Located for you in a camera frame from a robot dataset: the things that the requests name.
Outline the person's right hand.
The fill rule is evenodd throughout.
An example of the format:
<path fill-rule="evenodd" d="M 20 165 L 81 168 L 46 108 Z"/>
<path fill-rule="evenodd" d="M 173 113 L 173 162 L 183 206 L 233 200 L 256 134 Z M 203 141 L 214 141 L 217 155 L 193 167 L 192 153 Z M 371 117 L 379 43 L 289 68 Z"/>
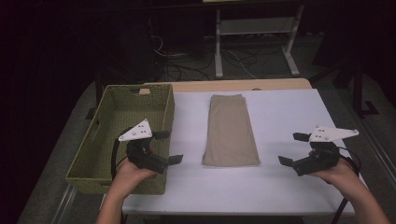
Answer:
<path fill-rule="evenodd" d="M 339 189 L 359 177 L 356 168 L 357 166 L 352 159 L 342 156 L 334 167 L 314 172 L 311 176 L 318 177 Z"/>

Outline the white board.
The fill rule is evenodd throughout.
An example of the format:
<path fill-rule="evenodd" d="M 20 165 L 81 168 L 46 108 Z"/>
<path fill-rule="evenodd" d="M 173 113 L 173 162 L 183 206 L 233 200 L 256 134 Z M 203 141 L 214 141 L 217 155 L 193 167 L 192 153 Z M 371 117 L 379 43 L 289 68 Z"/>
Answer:
<path fill-rule="evenodd" d="M 343 197 L 319 178 L 298 176 L 279 157 L 299 160 L 310 146 L 293 139 L 333 121 L 319 93 L 309 90 L 245 91 L 260 157 L 257 166 L 202 164 L 211 93 L 178 93 L 170 142 L 183 161 L 169 168 L 163 195 L 131 195 L 126 214 L 304 216 L 336 211 Z"/>

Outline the dark floor stand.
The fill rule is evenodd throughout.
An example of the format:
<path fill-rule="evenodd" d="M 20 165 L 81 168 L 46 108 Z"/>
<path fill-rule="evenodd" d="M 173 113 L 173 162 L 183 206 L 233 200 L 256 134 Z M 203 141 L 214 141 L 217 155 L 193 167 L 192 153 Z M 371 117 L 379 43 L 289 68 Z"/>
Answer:
<path fill-rule="evenodd" d="M 352 108 L 356 114 L 361 119 L 369 115 L 378 115 L 379 112 L 371 101 L 362 100 L 363 72 L 360 62 L 353 57 L 342 59 L 323 71 L 313 75 L 308 79 L 308 81 L 311 84 L 314 84 L 336 70 L 338 70 L 339 73 L 336 76 L 333 85 L 337 89 L 345 89 L 349 82 L 353 83 Z"/>

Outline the person's left hand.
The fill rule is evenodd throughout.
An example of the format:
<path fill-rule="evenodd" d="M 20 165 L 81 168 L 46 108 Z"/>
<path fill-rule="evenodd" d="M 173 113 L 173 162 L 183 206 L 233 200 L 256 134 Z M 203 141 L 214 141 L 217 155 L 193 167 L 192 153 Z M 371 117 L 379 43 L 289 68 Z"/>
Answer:
<path fill-rule="evenodd" d="M 106 196 L 110 199 L 124 200 L 143 180 L 153 175 L 156 173 L 149 169 L 140 169 L 124 159 Z"/>

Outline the beige cloth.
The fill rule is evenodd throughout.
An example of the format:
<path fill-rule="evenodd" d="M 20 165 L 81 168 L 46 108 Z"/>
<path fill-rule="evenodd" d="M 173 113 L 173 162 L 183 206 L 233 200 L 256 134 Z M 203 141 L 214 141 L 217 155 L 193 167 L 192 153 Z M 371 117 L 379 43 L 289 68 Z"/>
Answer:
<path fill-rule="evenodd" d="M 246 99 L 241 95 L 213 95 L 202 164 L 240 167 L 260 164 Z"/>

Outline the grey metal stand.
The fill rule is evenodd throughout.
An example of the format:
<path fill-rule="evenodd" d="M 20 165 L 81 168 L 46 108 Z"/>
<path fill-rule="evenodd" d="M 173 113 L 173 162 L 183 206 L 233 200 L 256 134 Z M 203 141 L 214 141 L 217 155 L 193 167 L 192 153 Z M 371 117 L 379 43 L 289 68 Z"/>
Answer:
<path fill-rule="evenodd" d="M 225 35 L 267 35 L 287 34 L 288 42 L 281 47 L 281 51 L 288 65 L 290 73 L 294 77 L 300 75 L 300 71 L 292 57 L 291 50 L 304 12 L 304 5 L 298 6 L 294 16 L 263 18 L 263 19 L 239 19 L 223 20 L 221 11 L 216 11 L 216 48 L 215 48 L 215 75 L 223 78 L 222 57 L 220 39 Z"/>

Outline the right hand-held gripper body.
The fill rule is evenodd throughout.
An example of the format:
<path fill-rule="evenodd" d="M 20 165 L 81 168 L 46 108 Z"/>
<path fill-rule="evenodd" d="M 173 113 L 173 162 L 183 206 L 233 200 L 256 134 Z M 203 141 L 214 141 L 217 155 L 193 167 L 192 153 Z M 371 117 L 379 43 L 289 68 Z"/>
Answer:
<path fill-rule="evenodd" d="M 334 141 L 357 136 L 358 130 L 348 130 L 318 126 L 310 135 L 307 142 L 311 151 L 306 158 L 293 161 L 292 168 L 298 176 L 310 175 L 314 172 L 334 167 L 342 157 L 340 147 Z"/>

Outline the green woven basket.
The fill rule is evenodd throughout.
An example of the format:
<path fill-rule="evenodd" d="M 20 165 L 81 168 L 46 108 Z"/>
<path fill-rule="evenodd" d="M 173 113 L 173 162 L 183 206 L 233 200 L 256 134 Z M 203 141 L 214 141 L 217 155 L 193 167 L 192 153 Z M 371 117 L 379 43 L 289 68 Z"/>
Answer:
<path fill-rule="evenodd" d="M 174 112 L 170 84 L 107 86 L 65 180 L 82 193 L 107 193 L 111 167 L 126 156 L 125 142 L 112 156 L 115 139 L 144 119 L 152 131 L 170 132 Z"/>

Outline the wooden table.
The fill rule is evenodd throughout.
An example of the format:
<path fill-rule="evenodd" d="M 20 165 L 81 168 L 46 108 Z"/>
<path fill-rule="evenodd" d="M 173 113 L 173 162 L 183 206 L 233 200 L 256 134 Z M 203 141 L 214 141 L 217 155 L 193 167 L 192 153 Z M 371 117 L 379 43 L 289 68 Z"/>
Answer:
<path fill-rule="evenodd" d="M 309 90 L 312 88 L 305 78 L 155 82 L 155 85 L 172 85 L 173 92 Z"/>

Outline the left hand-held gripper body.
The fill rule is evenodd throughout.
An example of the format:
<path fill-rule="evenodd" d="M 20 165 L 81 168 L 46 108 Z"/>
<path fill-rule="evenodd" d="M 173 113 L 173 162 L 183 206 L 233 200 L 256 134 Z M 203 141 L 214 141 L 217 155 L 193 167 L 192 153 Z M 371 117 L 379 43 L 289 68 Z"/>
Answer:
<path fill-rule="evenodd" d="M 151 141 L 155 139 L 153 133 L 149 121 L 143 119 L 134 127 L 124 130 L 118 141 L 127 143 L 126 154 L 129 162 L 140 169 L 145 168 L 162 174 L 168 166 L 168 160 L 155 154 L 150 147 Z"/>

